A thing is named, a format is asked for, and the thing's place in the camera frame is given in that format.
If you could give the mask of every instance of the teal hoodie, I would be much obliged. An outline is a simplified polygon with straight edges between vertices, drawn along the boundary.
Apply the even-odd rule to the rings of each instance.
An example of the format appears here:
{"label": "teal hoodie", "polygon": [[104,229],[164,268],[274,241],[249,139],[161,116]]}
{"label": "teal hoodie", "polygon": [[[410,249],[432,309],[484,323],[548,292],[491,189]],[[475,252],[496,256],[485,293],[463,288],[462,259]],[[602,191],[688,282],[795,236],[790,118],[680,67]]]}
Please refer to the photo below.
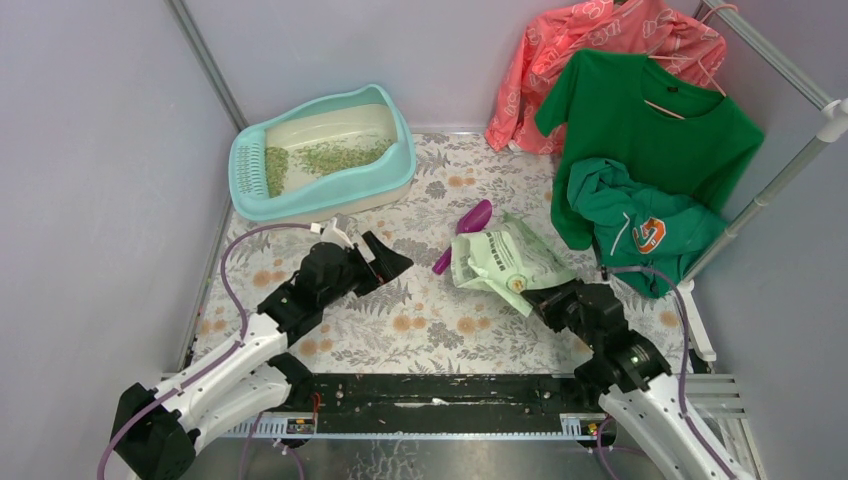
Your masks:
{"label": "teal hoodie", "polygon": [[[679,282],[725,222],[686,195],[668,195],[634,182],[615,160],[590,158],[571,167],[568,203],[594,223],[601,264],[642,265]],[[640,293],[659,298],[670,287],[655,275],[618,275]]]}

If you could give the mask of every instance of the pink hanger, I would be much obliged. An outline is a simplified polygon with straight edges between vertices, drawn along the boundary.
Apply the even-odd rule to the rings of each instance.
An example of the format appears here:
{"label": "pink hanger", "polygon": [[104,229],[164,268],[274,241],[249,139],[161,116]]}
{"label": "pink hanger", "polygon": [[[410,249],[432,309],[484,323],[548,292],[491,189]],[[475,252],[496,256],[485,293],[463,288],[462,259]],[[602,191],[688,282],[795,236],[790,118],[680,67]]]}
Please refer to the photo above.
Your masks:
{"label": "pink hanger", "polygon": [[[710,18],[710,16],[711,16],[713,13],[715,13],[715,12],[717,12],[717,11],[721,10],[722,8],[730,8],[730,9],[732,9],[734,12],[738,12],[738,11],[739,11],[739,7],[737,7],[736,5],[733,5],[733,4],[731,4],[731,3],[727,3],[727,4],[724,4],[724,5],[719,5],[719,6],[715,7],[715,8],[713,8],[713,9],[711,9],[709,12],[707,12],[707,14],[706,14],[706,15],[704,15],[704,18],[701,20],[701,23],[705,23],[705,22],[707,21],[707,19],[709,19],[709,18]],[[691,58],[689,58],[689,57],[666,57],[666,56],[662,56],[662,55],[651,55],[651,56],[649,56],[648,58],[651,58],[651,59],[654,59],[654,60],[692,60],[692,59],[691,59]],[[704,64],[703,64],[703,63],[701,63],[701,59],[700,59],[700,58],[697,60],[697,62],[698,62],[698,66],[699,66],[699,67],[701,67],[701,70],[703,70],[703,71],[704,71],[704,74],[707,76],[707,79],[709,79],[710,83],[712,83],[712,84],[713,84],[713,86],[715,86],[715,87],[716,87],[716,90],[718,90],[718,92],[719,92],[719,93],[721,93],[721,95],[722,95],[723,97],[727,97],[727,93],[724,91],[724,89],[723,89],[723,88],[721,88],[721,86],[718,84],[718,82],[716,82],[716,81],[715,81],[715,78],[713,78],[713,76],[710,74],[710,72],[708,72],[708,71],[707,71],[706,67],[704,67]],[[683,120],[683,117],[682,117],[681,115],[678,115],[678,114],[676,114],[676,113],[674,113],[674,112],[672,112],[672,111],[670,111],[670,110],[667,110],[667,109],[665,109],[665,108],[663,108],[663,107],[660,107],[659,105],[657,105],[657,104],[655,104],[655,103],[649,102],[648,100],[645,100],[645,103],[647,103],[648,105],[650,105],[650,106],[652,106],[652,107],[656,108],[657,110],[659,110],[659,111],[661,111],[661,112],[663,112],[663,113],[665,113],[665,114],[668,114],[668,115],[671,115],[671,116],[672,116],[672,117],[674,117],[674,118],[679,118],[679,119]]]}

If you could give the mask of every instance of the litter box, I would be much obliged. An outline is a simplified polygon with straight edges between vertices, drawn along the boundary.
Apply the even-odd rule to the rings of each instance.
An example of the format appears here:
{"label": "litter box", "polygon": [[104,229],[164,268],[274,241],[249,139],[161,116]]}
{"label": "litter box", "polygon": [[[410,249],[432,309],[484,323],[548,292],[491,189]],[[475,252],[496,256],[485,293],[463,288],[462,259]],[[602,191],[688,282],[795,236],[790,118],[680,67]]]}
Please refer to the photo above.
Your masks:
{"label": "litter box", "polygon": [[[272,172],[278,196],[269,190],[266,151],[272,168],[285,165]],[[230,150],[230,195],[254,222],[318,222],[403,198],[416,163],[406,120],[383,88],[367,85],[239,133]]]}

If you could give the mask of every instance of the litter box rim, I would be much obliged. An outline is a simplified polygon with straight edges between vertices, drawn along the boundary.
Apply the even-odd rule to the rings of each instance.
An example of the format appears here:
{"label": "litter box rim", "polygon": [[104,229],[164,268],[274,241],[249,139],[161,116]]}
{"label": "litter box rim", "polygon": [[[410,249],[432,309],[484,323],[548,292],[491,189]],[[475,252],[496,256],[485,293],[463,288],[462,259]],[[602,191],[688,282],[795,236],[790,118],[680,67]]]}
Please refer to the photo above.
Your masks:
{"label": "litter box rim", "polygon": [[[312,105],[315,105],[320,102],[331,101],[333,99],[338,98],[355,97],[371,89],[376,90],[379,93],[385,105],[392,112],[392,117],[394,120],[397,135],[397,140],[391,146],[389,146],[389,148],[383,153],[380,158],[368,165],[340,170],[338,172],[333,172],[329,175],[325,175],[319,178],[318,180],[299,188],[294,192],[288,194],[284,193],[277,197],[263,199],[250,198],[248,195],[239,192],[239,178],[237,176],[237,149],[239,147],[243,146],[246,142],[255,141],[257,135],[261,135],[262,142],[264,144],[265,131],[268,128],[286,121],[290,117],[297,115],[302,110],[305,110],[311,107]],[[385,182],[384,184],[378,187],[359,191],[353,191],[351,189],[339,189],[337,188],[338,185],[333,185],[337,184],[338,181],[344,177],[356,177],[357,175],[369,175],[372,173],[376,173],[376,171],[389,164],[389,162],[393,161],[393,157],[403,155],[403,149],[407,150],[406,153],[408,154],[409,167],[401,176],[392,178],[391,180]],[[262,148],[261,161],[263,181],[265,181],[267,184],[267,180],[264,178],[264,145]],[[415,142],[413,142],[412,133],[409,130],[409,125],[406,123],[406,119],[400,113],[400,110],[398,110],[397,106],[395,105],[391,96],[389,96],[388,92],[380,85],[371,83],[363,86],[362,88],[350,92],[337,93],[310,100],[309,102],[301,104],[300,106],[295,107],[270,120],[257,123],[256,125],[251,125],[242,130],[236,136],[235,140],[233,141],[232,147],[230,148],[228,168],[230,197],[232,198],[233,206],[235,207],[236,211],[247,220],[253,222],[269,222],[272,220],[283,220],[294,216],[308,216],[312,213],[318,213],[323,210],[331,209],[334,207],[340,207],[349,203],[363,200],[368,197],[400,189],[405,185],[408,185],[409,182],[412,181],[412,177],[415,175],[417,165],[418,162],[417,157],[415,155]],[[336,192],[338,192],[338,196],[323,202],[313,202],[308,199],[312,191],[328,187],[335,187]]]}

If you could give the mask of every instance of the purple scoop handle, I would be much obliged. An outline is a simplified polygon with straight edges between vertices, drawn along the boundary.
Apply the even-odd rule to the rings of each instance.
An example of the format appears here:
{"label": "purple scoop handle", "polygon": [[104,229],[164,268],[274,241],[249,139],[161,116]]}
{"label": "purple scoop handle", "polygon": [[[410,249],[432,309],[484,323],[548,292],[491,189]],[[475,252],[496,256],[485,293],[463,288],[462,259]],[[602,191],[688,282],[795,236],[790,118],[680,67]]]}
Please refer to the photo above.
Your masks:
{"label": "purple scoop handle", "polygon": [[[492,202],[482,200],[476,207],[472,208],[459,219],[459,222],[456,224],[456,233],[459,235],[460,233],[479,232],[480,230],[483,230],[491,218]],[[450,260],[451,249],[448,247],[448,249],[445,250],[445,253],[443,253],[442,256],[439,257],[439,260],[436,261],[436,264],[433,265],[433,272],[436,273],[436,275],[444,273],[450,266]]]}

